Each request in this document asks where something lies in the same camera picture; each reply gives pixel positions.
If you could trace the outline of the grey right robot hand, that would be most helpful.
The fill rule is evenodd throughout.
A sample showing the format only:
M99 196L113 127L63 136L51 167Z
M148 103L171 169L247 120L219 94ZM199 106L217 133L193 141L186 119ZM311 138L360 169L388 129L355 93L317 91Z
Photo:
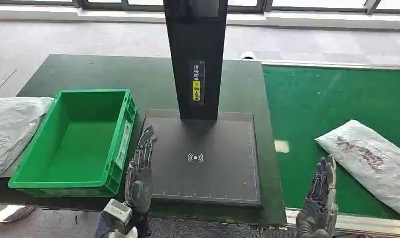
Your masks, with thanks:
M310 190L295 218L296 238L331 238L338 216L336 203L336 161L332 155L320 158Z

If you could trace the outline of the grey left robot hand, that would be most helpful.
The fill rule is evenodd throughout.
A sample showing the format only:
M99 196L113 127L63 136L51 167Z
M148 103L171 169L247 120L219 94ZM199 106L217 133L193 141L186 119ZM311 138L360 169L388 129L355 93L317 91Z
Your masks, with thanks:
M141 214L147 213L151 205L153 191L151 157L157 140L151 124L143 129L126 172L125 203Z

